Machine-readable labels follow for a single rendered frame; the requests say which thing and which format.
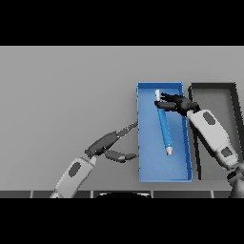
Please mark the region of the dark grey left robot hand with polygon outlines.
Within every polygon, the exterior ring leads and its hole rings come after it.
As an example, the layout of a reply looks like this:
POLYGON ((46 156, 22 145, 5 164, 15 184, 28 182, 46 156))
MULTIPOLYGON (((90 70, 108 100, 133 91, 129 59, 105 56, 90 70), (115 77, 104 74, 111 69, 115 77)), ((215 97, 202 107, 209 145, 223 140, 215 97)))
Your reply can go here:
POLYGON ((95 155, 100 156, 104 154, 107 159, 119 163, 125 163, 126 161, 133 160, 137 157, 135 153, 117 152, 112 150, 112 146, 121 137, 125 136, 129 131, 136 127, 137 123, 134 122, 119 132, 109 132, 92 143, 86 150, 84 150, 84 153, 89 159, 92 159, 95 155))

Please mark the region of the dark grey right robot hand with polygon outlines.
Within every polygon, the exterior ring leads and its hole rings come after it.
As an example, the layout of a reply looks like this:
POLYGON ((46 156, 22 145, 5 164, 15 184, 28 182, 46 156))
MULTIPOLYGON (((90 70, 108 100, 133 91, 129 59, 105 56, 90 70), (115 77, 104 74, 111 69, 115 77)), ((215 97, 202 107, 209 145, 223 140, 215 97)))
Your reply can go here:
POLYGON ((182 116, 186 116, 188 111, 193 113, 200 111, 200 106, 197 102, 191 101, 184 95, 170 95, 162 92, 159 100, 154 102, 158 109, 163 109, 166 112, 178 112, 182 116))

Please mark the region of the blue pipe with pale ends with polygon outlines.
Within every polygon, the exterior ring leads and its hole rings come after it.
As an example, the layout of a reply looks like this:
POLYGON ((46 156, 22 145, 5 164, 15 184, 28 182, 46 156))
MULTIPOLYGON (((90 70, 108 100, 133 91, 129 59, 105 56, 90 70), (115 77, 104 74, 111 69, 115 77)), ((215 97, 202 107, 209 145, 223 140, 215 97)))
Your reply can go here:
POLYGON ((172 140, 171 140, 169 126, 168 126, 168 121, 166 117, 166 112, 164 109, 161 108, 158 108, 157 112, 158 112, 160 127, 162 131, 162 137, 163 137, 166 155, 172 155, 173 146, 172 146, 172 140))

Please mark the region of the blue rectangular bin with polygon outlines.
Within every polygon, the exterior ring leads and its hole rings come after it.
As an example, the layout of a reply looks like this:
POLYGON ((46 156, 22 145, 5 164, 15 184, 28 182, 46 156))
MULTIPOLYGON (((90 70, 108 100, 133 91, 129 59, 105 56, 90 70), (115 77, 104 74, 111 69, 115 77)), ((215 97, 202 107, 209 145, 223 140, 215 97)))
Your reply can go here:
POLYGON ((140 182, 191 182, 193 179, 187 120, 177 112, 166 112, 173 154, 167 155, 155 90, 183 95, 181 82, 137 83, 137 145, 140 182))

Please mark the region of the dark grey rectangular bin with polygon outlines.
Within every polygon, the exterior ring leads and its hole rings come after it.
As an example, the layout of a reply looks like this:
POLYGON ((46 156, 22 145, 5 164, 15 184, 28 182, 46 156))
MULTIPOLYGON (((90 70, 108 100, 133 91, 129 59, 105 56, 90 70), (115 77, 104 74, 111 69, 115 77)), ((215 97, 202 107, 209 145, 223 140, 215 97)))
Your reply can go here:
MULTIPOLYGON (((223 126, 231 144, 244 160, 244 114, 241 112, 235 83, 192 83, 188 88, 189 98, 202 110, 210 110, 223 126)), ((197 178, 199 180, 224 180, 228 171, 222 169, 206 149, 207 144, 197 129, 193 131, 193 146, 197 178)))

